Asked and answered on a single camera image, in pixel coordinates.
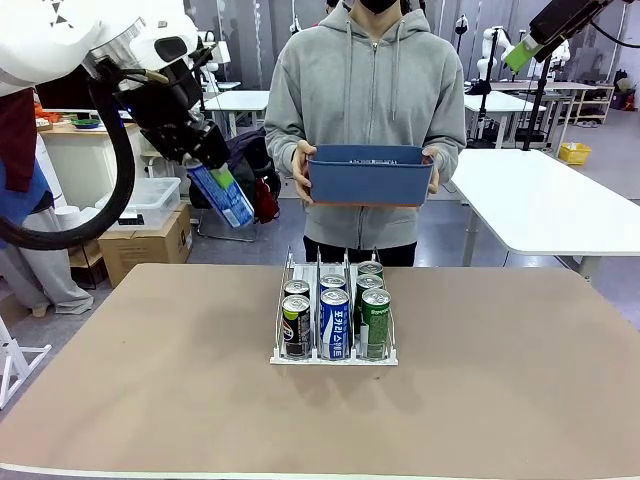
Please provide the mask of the person's right hand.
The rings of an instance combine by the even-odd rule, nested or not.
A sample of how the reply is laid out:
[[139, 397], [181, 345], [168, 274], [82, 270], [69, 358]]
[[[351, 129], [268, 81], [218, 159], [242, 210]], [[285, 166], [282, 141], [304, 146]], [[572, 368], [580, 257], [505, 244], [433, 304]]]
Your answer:
[[311, 198], [312, 184], [309, 178], [309, 160], [315, 155], [317, 149], [306, 140], [300, 140], [291, 160], [292, 177], [298, 196], [307, 204], [313, 204]]

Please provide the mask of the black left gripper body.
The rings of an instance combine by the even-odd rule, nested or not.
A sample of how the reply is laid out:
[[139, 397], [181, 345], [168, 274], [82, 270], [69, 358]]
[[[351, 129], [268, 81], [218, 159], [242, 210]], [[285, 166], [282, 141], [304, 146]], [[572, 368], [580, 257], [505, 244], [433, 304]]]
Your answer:
[[143, 128], [144, 138], [167, 160], [193, 159], [208, 168], [219, 168], [230, 158], [229, 148], [213, 120], [190, 121]]

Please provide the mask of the person's left hand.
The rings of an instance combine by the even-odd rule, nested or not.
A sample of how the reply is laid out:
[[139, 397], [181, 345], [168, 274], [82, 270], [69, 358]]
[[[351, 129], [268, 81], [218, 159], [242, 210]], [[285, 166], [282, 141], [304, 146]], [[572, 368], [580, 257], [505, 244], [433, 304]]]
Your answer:
[[422, 163], [432, 168], [428, 184], [429, 194], [436, 194], [440, 186], [439, 168], [437, 166], [438, 155], [439, 149], [435, 146], [427, 146], [422, 150]]

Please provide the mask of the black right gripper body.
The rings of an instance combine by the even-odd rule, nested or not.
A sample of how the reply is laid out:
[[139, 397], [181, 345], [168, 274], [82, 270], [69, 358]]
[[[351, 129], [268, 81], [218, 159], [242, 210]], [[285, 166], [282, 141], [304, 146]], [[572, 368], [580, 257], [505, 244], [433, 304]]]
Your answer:
[[604, 10], [608, 0], [553, 0], [529, 23], [528, 44], [554, 50]]

